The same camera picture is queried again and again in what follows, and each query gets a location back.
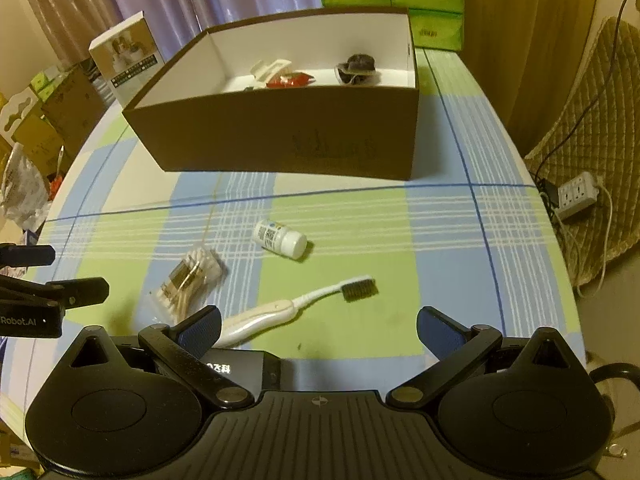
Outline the white hair claw clip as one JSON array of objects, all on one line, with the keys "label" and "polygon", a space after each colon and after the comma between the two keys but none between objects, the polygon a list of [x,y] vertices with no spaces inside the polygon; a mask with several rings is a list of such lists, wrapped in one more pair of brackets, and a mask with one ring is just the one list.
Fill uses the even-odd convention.
[{"label": "white hair claw clip", "polygon": [[278,58],[269,63],[258,61],[250,69],[250,74],[254,77],[254,80],[248,84],[244,90],[250,91],[267,88],[271,81],[292,73],[291,66],[292,62],[284,58]]}]

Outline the red snack packet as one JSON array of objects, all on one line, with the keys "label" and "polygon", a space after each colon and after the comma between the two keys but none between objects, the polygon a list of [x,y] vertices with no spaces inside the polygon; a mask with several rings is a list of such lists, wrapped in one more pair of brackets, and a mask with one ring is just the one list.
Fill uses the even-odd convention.
[{"label": "red snack packet", "polygon": [[304,72],[288,72],[274,75],[266,82],[268,89],[304,88],[316,81],[314,76]]}]

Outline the brown hair scrunchie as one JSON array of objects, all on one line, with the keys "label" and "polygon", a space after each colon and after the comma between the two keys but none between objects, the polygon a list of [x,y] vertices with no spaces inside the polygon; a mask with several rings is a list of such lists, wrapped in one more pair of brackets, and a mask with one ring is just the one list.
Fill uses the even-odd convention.
[{"label": "brown hair scrunchie", "polygon": [[375,59],[371,55],[358,53],[335,66],[337,80],[344,86],[373,86],[378,83]]}]

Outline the cotton swabs bag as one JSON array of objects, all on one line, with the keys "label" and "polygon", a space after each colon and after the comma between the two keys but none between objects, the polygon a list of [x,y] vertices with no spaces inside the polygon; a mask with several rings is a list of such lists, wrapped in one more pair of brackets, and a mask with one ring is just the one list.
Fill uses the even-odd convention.
[{"label": "cotton swabs bag", "polygon": [[158,322],[177,325],[198,312],[227,275],[227,266],[213,248],[204,244],[192,246],[160,287],[150,293]]}]

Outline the black flyco box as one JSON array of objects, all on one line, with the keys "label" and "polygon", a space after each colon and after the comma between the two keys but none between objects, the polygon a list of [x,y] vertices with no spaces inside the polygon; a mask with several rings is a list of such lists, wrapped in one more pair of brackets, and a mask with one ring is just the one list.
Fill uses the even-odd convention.
[{"label": "black flyco box", "polygon": [[210,349],[201,362],[245,388],[255,398],[264,391],[280,389],[281,360],[269,352]]}]

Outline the white toothbrush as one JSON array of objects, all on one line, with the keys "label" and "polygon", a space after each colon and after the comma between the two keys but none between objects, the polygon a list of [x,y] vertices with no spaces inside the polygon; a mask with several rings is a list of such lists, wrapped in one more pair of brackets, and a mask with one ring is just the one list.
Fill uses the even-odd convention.
[{"label": "white toothbrush", "polygon": [[280,299],[225,318],[214,348],[228,349],[256,335],[291,322],[306,307],[329,296],[340,294],[346,302],[359,301],[378,293],[374,278],[357,276],[333,285],[306,292],[294,299]]}]

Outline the checkered tablecloth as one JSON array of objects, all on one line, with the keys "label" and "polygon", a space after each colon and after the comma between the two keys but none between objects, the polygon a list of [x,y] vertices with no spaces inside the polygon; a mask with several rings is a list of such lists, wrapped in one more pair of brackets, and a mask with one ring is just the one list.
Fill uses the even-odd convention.
[{"label": "checkered tablecloth", "polygon": [[[58,339],[9,339],[1,353],[1,417],[17,434],[48,374],[81,327],[113,335],[154,321],[154,292],[196,244],[228,268],[210,302],[235,315],[346,278],[370,275],[378,293],[332,296],[252,347],[292,366],[300,390],[390,390],[432,362],[416,314],[433,306],[509,336],[540,326],[585,351],[554,231],[520,155],[462,59],[419,50],[420,124],[409,182],[264,174],[170,174],[113,105],[75,159],[40,240],[55,262],[35,282],[100,276],[104,304],[71,310]],[[262,249],[271,220],[306,235],[292,260]]]}]

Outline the white pill bottle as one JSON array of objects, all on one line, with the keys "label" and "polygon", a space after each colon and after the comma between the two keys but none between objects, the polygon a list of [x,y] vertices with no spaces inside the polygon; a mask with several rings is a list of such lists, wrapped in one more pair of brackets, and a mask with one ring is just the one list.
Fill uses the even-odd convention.
[{"label": "white pill bottle", "polygon": [[262,249],[292,260],[302,258],[308,247],[305,234],[271,220],[257,222],[252,239]]}]

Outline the brown cardboard boxes pile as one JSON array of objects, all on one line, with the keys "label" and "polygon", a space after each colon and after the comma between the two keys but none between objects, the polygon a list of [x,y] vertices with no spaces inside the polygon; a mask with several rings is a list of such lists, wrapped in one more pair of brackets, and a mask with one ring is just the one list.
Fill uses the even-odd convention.
[{"label": "brown cardboard boxes pile", "polygon": [[68,171],[107,102],[79,65],[51,81],[40,73],[35,82],[43,84],[39,91],[27,87],[1,107],[1,155],[22,144],[28,159],[48,178]]}]

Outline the white power strip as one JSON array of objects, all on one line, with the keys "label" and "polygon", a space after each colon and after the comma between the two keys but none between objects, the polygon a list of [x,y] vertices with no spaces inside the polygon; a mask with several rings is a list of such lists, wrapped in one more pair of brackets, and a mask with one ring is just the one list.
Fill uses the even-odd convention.
[{"label": "white power strip", "polygon": [[556,216],[564,221],[597,203],[599,188],[593,174],[584,171],[558,188]]}]

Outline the white product box with photo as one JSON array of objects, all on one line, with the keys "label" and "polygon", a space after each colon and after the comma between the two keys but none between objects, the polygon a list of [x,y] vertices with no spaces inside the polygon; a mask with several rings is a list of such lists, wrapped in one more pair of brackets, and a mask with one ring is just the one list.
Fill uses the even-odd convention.
[{"label": "white product box with photo", "polygon": [[142,11],[94,38],[89,53],[122,107],[126,107],[164,65]]}]

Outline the brown cardboard storage box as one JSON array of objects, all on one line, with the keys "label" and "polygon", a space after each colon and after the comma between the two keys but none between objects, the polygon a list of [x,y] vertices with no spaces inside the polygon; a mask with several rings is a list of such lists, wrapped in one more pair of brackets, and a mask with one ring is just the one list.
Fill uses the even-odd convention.
[{"label": "brown cardboard storage box", "polygon": [[[344,86],[335,66],[375,59],[378,83]],[[258,62],[316,78],[245,91]],[[166,171],[270,171],[407,180],[420,84],[408,12],[346,6],[278,13],[194,37],[124,108]]]}]

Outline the quilted brown chair cushion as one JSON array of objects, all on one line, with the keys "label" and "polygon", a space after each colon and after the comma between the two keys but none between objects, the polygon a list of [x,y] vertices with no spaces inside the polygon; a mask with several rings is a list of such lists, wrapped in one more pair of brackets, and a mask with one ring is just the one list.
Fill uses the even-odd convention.
[{"label": "quilted brown chair cushion", "polygon": [[602,23],[579,84],[525,165],[555,185],[588,171],[610,192],[564,221],[578,243],[565,257],[574,285],[639,243],[638,28]]}]

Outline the brown curtain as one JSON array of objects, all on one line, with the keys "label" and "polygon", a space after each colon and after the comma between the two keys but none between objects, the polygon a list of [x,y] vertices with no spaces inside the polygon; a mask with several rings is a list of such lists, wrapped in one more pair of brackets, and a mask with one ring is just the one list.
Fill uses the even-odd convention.
[{"label": "brown curtain", "polygon": [[527,154],[570,95],[597,0],[465,0],[461,58]]}]

